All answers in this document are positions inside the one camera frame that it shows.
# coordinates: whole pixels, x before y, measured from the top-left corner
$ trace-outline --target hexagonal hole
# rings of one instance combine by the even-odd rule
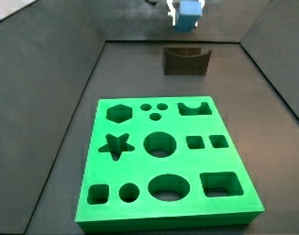
[[[124,105],[109,107],[107,109],[107,119],[115,123],[123,123],[132,119],[132,108]]]

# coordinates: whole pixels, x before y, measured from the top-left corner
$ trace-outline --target gray wall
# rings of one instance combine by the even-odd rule
[[[22,233],[104,45],[81,0],[0,23],[0,233]]]
[[[187,40],[240,42],[269,0],[205,1],[199,27],[189,34],[172,32],[165,1],[85,0],[107,40]]]
[[[299,117],[299,0],[273,0],[241,45]]]

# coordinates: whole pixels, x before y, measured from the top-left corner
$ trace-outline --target dark block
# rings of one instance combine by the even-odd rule
[[[211,54],[201,48],[164,48],[164,74],[205,75]]]

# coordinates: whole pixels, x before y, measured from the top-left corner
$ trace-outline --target gray floor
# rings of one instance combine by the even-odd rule
[[[212,50],[208,74],[164,76],[163,47]],[[73,222],[100,98],[209,95],[265,212],[248,226],[129,234],[299,234],[299,123],[237,44],[107,43],[26,234],[83,234]]]

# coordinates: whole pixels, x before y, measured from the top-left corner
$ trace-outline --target arch-shaped hole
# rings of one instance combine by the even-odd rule
[[[176,142],[165,132],[155,132],[145,137],[143,146],[153,157],[163,158],[173,154]]]
[[[153,113],[149,115],[149,118],[153,120],[153,121],[159,121],[161,119],[161,115],[159,113]]]
[[[105,204],[109,197],[108,185],[92,185],[88,189],[87,203],[89,205]]]
[[[212,110],[207,102],[201,102],[197,107],[188,107],[184,103],[177,103],[179,113],[181,116],[211,115]]]
[[[177,201],[187,196],[189,184],[181,176],[163,174],[149,181],[148,191],[152,197],[160,201]]]
[[[128,203],[133,202],[137,199],[139,194],[140,194],[140,189],[132,183],[124,184],[119,191],[119,196],[121,200]]]
[[[157,104],[157,109],[159,110],[167,110],[168,106],[163,103]]]

